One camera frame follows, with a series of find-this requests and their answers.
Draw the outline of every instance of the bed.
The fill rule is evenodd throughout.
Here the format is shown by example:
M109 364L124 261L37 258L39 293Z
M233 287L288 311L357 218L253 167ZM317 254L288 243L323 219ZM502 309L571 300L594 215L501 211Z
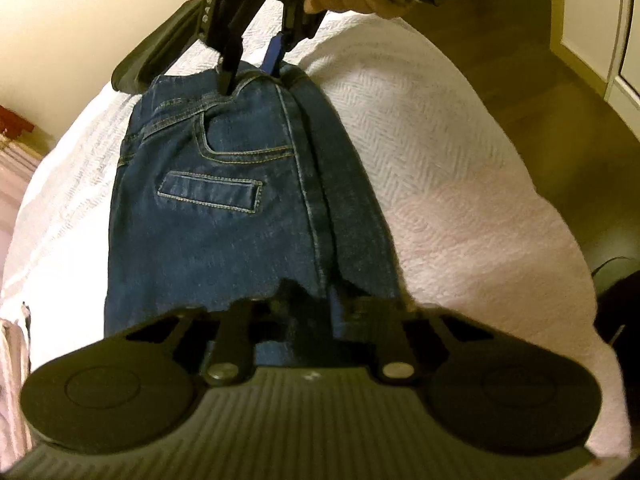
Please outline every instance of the bed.
M260 64L280 25L269 0L244 37ZM169 74L215 66L194 44ZM616 357L593 329L589 269L558 212L464 76L401 20L329 14L286 60L329 96L388 222L409 301L437 303L578 361L603 392L588 447L630 450ZM31 445L17 413L27 373L103 336L108 217L120 141L138 96L109 85L42 162L2 284L2 468Z

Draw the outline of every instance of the back pocket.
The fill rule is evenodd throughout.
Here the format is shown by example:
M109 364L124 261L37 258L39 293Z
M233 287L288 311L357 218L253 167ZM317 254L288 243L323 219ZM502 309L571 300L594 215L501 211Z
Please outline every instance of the back pocket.
M289 113L298 113L295 102L285 99L268 76L255 77L233 99L196 118L200 155L222 164L260 164L289 157L293 155Z
M158 189L158 196L169 204L255 213L260 205L262 182L245 178L224 178L185 171L170 171Z

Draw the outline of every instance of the metal screw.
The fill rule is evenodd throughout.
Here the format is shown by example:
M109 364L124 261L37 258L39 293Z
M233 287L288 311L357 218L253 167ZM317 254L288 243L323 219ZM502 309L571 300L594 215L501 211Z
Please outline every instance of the metal screw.
M318 379L322 379L322 375L316 371L309 372L308 374L304 374L302 378L305 381L317 381Z
M209 367L207 374L217 381L231 381L238 376L239 371L233 363L216 363Z
M389 379L408 379L414 372L409 363L388 363L382 368L382 373Z

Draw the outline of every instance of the jeans seam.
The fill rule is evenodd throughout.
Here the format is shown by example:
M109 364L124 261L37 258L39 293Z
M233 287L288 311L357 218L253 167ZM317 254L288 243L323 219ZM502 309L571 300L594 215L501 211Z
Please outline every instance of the jeans seam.
M195 200L193 198L185 198L183 196L177 196L177 195L172 195L170 193L165 193L162 192L162 186L164 186L164 183L167 180L167 177L169 177L170 175L179 175L179 176L193 176L196 177L196 180L209 180L212 182L226 182L228 184L241 184L241 185L245 185L245 184L253 184L255 187L257 187L257 190L255 192L255 197L254 197L254 208L253 209L247 209L244 207L237 207L237 206L232 206L232 205L226 205L226 204L219 204L217 202L206 202L204 200ZM190 202L193 204L197 204L197 205L205 205L208 207L216 207L216 208L220 208L220 209L229 209L232 211L241 211L244 213L250 213L253 214L258 210L258 206L260 205L260 199L262 197L262 186L264 185L264 183L261 180L254 180L251 178L229 178L229 177L224 177L224 176L213 176L213 175L207 175L204 173L190 173L189 171L169 171L165 176L164 179L162 179L162 182L160 183L160 187L158 189L158 196L162 196L165 198L173 198L174 200L179 200L180 202Z
M177 196L177 195L172 195L169 193L162 193L160 191L158 191L158 196L162 196L164 198L172 198L173 200L178 200L180 202L188 202L191 204L196 204L196 205L203 205L203 206L207 206L207 207L215 207L217 209L228 209L231 211L239 211L242 213L249 213L249 214L254 214L256 209L257 209L257 203L254 199L254 208L253 209L245 209L243 207L236 207L236 206L232 206L232 205L225 205L225 204L218 204L216 202L204 202L203 200L194 200L191 198L185 198L183 196Z
M129 164L133 158L135 157L135 153L130 153L129 155L123 155L118 159L118 165L117 168L121 168L123 166L126 166L127 164Z
M254 186L262 186L263 184L262 181L254 180L252 178L229 178L226 176L213 176L205 173L190 173L189 171L170 171L162 180L162 184L164 184L169 175L193 176L196 180L211 180L214 182L227 182L230 184L254 184Z
M163 101L161 102L157 107L156 107L156 111L160 110L162 108L167 108L169 106L173 106L173 105L178 105L184 102L184 98L183 97L176 97L174 99L169 99L168 101Z
M208 100L202 101L200 100L200 102L198 103L197 106L192 106L190 108L188 108L187 110L179 113L179 114L175 114L172 115L170 117L167 117L166 119L162 119L160 121L157 121L155 123L151 123L151 125L145 125L142 126L138 132L134 135L132 135L132 138L135 137L139 137L140 134L142 134L142 140L140 141L140 144L142 144L143 142L145 142L149 137L155 135L156 133L160 132L161 130L164 130L165 128L168 128L169 126L173 126L174 124L178 124L181 123L182 121L186 121L187 119L192 118L193 116L196 116L198 114L202 114L204 113L206 110L209 110L211 108L214 108L216 106L220 106L223 105L227 102L230 101L230 98L224 99L221 102L209 102Z
M291 149L290 146L285 145L276 146L275 148L264 148L263 150L247 150L246 152L217 152L212 150L207 142L204 128L204 113L200 114L198 126L200 127L200 133L202 135L202 144L204 145L205 150L207 150L211 155L261 155L262 153L283 152Z
M287 112L287 107L284 104L284 98L282 96L282 90L280 89L279 86L276 86L276 90L278 92L278 98L280 99L280 106L282 107L282 111L284 112L284 117L285 117L286 122L287 122L287 129L289 131L289 138L291 139L292 149L293 149L293 152L295 154L296 170L298 172L298 184L300 185L300 191L302 193L303 201L305 203L306 220L308 222L309 231L311 231L311 238L312 238L313 243L314 243L314 255L316 257L315 268L316 268L316 273L318 274L318 282L320 283L321 288L325 288L325 286L326 286L326 278L324 276L324 272L321 269L320 247L319 247L319 241L318 241L318 234L316 234L316 230L314 229L313 222L311 221L312 213L311 213L311 209L309 207L309 201L308 201L308 197L306 195L305 186L302 183L302 170L300 168L300 158L298 156L298 150L296 150L296 143L293 140L293 130L292 130L292 127L291 127L291 120L289 119L289 113Z
M270 160L278 160L279 158L287 158L293 155L293 150L291 149L290 146L281 146L277 148L278 150L277 152L283 152L281 155L265 156L265 157L257 158L255 160L223 160L222 158L217 158L216 156L212 156L209 153L216 154L219 152L214 152L207 145L207 141L205 139L205 133L204 133L204 118L202 121L198 121L196 128L194 128L194 136L196 139L196 146L198 147L198 151L200 152L200 155L203 158L206 158L207 160L212 160L213 162L218 162L219 164L261 164L263 162L269 162ZM248 155L252 155L252 154L259 155L259 153L248 153Z
M246 79L241 79L240 82L238 83L238 86L234 89L232 95L235 97L237 96L240 91L247 86L249 83L255 81L256 79L268 79L270 81L273 81L274 83L278 84L280 81L279 79L275 78L272 75L267 74L266 72L261 72L258 69L249 69L249 70L245 70L242 73L239 73L238 76L242 77L247 75Z

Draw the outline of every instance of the welt pocket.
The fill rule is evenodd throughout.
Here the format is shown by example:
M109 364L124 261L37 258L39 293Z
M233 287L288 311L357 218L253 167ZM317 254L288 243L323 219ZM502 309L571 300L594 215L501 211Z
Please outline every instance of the welt pocket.
M170 171L158 188L158 196L174 203L255 213L262 186L260 180Z
M275 117L268 120L248 117L229 102L200 113L194 119L194 136L198 151L203 158L220 164L261 164L293 156L294 150L286 134L286 119Z

